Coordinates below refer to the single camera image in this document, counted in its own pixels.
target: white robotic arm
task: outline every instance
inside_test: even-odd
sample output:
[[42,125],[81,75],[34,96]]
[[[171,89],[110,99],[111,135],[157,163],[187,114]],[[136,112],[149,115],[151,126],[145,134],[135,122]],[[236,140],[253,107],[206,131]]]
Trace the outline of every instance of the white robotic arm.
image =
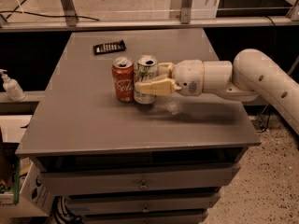
[[268,56],[245,49],[230,62],[186,60],[161,63],[159,76],[136,82],[145,94],[184,96],[214,93],[223,99],[252,101],[261,95],[299,134],[299,85]]

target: concrete floor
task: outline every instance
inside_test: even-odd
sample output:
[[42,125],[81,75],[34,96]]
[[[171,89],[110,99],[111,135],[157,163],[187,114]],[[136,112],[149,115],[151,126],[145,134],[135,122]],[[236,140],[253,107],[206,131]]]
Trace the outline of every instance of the concrete floor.
[[[170,0],[146,0],[142,7],[133,0],[74,0],[79,15],[106,20],[168,19]],[[0,8],[13,9],[15,0],[0,0]],[[128,7],[135,12],[126,12]],[[63,15],[60,0],[28,0],[23,8],[32,12]],[[9,21],[63,21],[30,15],[13,15]],[[262,144],[251,147],[242,158],[242,166],[233,182],[221,189],[221,199],[204,224],[298,224],[299,223],[299,151],[298,136],[277,114],[268,130],[260,133]],[[31,218],[0,218],[0,224],[29,223]]]

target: black object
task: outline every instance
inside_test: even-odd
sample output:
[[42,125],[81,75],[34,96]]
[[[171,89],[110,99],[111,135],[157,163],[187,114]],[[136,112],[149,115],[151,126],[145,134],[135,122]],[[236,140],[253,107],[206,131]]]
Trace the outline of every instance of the black object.
[[125,47],[123,40],[118,42],[104,43],[104,44],[98,44],[93,46],[94,55],[125,51],[126,49],[127,48]]

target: desk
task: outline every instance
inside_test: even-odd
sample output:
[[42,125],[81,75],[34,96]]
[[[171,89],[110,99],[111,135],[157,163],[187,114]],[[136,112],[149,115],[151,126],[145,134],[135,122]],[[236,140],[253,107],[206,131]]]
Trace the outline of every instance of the desk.
[[[93,55],[121,39],[125,52]],[[218,60],[202,29],[74,33],[17,154],[86,223],[198,223],[260,139],[241,103],[214,95],[118,101],[112,61],[140,54]]]

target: soap dispenser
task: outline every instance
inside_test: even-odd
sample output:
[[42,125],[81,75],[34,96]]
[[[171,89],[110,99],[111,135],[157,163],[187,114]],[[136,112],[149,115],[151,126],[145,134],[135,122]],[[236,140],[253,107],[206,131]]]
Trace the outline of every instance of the soap dispenser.
[[3,79],[3,88],[13,101],[21,101],[25,98],[25,93],[17,80],[5,74],[6,71],[7,70],[0,69],[1,78]]

